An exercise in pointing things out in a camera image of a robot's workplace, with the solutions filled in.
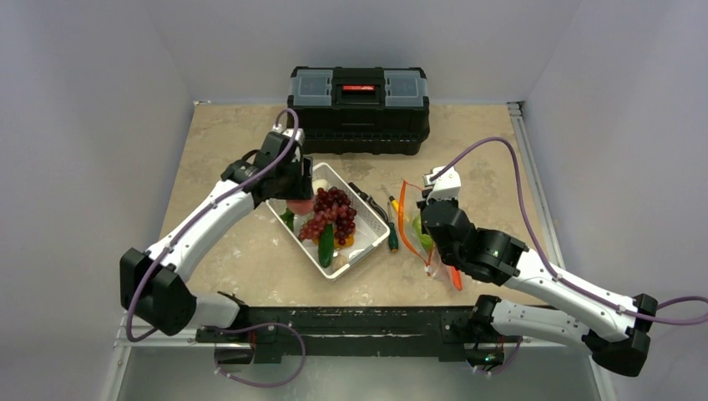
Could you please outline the orange plastic carrot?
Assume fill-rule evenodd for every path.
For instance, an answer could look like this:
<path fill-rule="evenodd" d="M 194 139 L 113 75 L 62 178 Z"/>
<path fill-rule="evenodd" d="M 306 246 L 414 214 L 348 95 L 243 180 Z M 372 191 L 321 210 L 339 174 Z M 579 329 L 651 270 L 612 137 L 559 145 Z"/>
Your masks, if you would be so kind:
<path fill-rule="evenodd" d="M 463 282 L 462 282 L 460 272 L 456 268 L 451 266 L 451 267 L 449 267 L 449 273 L 450 273 L 451 281 L 452 281 L 454 288 L 458 291 L 462 291 L 463 290 Z"/>

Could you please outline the clear zip top bag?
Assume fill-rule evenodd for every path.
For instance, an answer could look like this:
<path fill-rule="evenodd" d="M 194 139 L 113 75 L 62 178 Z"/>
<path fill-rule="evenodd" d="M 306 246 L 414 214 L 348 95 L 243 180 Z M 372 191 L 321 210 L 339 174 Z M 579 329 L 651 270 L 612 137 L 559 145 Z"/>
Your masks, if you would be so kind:
<path fill-rule="evenodd" d="M 438 280 L 456 291 L 462 291 L 460 274 L 451 266 L 442 263 L 432 238 L 422 230 L 421 212 L 417 207 L 417 202 L 422 199 L 422 188 L 404 180 L 395 195 L 398 204 L 395 220 L 399 240 L 420 261 L 427 277 Z"/>

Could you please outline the pink peach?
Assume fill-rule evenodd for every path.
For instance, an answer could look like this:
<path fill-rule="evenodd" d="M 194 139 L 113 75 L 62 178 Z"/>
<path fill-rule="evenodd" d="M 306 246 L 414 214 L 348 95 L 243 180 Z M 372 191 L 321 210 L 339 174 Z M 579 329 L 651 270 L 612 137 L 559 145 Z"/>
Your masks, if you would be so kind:
<path fill-rule="evenodd" d="M 315 201 L 309 200 L 288 200 L 286 207 L 297 216 L 305 216 L 313 212 Z"/>

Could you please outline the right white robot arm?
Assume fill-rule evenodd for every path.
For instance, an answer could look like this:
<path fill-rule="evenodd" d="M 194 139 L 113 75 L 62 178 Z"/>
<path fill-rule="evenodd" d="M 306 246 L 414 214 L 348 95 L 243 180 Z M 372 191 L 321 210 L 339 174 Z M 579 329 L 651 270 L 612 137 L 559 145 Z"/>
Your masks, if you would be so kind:
<path fill-rule="evenodd" d="M 471 334 L 539 338 L 588 353 L 600 367 L 625 377 L 640 374 L 649 355 L 650 319 L 658 308 L 647 294 L 611 292 L 544 264 L 541 255 L 503 231 L 477 228 L 455 200 L 417 202 L 422 230 L 442 262 L 472 279 L 508 287 L 548 304 L 522 307 L 498 297 L 478 299 Z"/>

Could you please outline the green cabbage head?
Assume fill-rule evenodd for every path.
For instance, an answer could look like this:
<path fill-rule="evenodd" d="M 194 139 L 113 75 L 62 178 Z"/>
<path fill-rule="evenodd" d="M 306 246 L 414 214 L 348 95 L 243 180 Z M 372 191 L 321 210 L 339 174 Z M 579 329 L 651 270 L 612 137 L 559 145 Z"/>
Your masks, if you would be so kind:
<path fill-rule="evenodd" d="M 420 242 L 423 250 L 429 253 L 432 250 L 432 238 L 422 231 L 422 219 L 420 215 L 416 215 L 412 220 L 412 227 L 416 233 L 417 239 Z"/>

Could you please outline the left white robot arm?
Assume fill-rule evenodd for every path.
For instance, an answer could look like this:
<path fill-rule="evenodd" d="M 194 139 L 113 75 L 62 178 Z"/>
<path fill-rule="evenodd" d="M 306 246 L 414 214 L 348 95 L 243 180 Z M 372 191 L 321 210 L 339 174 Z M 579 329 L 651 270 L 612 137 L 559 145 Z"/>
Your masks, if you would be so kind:
<path fill-rule="evenodd" d="M 128 313 L 125 332 L 132 342 L 138 317 L 151 332 L 173 336 L 187 327 L 216 327 L 227 341 L 246 336 L 249 319 L 228 295 L 193 294 L 186 286 L 211 248 L 239 220 L 270 199 L 307 201 L 313 196 L 312 159 L 304 156 L 302 129 L 277 124 L 253 161 L 228 165 L 214 189 L 167 236 L 145 251 L 128 249 L 119 262 L 120 301 Z"/>

